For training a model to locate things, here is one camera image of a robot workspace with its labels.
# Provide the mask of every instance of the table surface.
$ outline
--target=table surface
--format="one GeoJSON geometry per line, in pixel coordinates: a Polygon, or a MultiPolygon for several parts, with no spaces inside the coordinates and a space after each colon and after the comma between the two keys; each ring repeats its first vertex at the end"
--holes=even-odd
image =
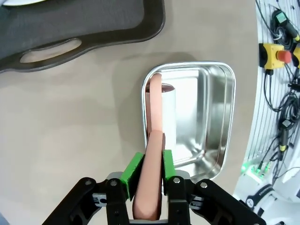
{"type": "MultiPolygon", "coordinates": [[[[216,60],[233,68],[232,134],[215,179],[233,193],[255,104],[255,2],[166,0],[165,9],[165,27],[152,40],[96,49],[41,72],[0,75],[0,212],[11,224],[41,224],[80,178],[102,181],[144,151],[141,84],[167,62],[216,60]]],[[[90,224],[105,220],[103,210],[90,224]]]]}

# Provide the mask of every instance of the screw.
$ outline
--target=screw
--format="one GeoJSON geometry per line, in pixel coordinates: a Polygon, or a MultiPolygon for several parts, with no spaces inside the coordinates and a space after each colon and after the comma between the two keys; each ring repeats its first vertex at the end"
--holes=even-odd
{"type": "Polygon", "coordinates": [[[85,185],[90,185],[91,183],[92,183],[92,181],[87,180],[84,184],[85,184],[85,185]]]}
{"type": "Polygon", "coordinates": [[[112,180],[111,181],[111,186],[116,186],[117,185],[117,182],[115,180],[112,180]]]}
{"type": "Polygon", "coordinates": [[[175,178],[173,179],[173,181],[174,181],[175,184],[180,183],[180,179],[179,179],[178,177],[175,177],[175,178]]]}
{"type": "Polygon", "coordinates": [[[202,188],[207,188],[207,183],[202,182],[202,183],[200,184],[200,187],[202,187],[202,188]]]}

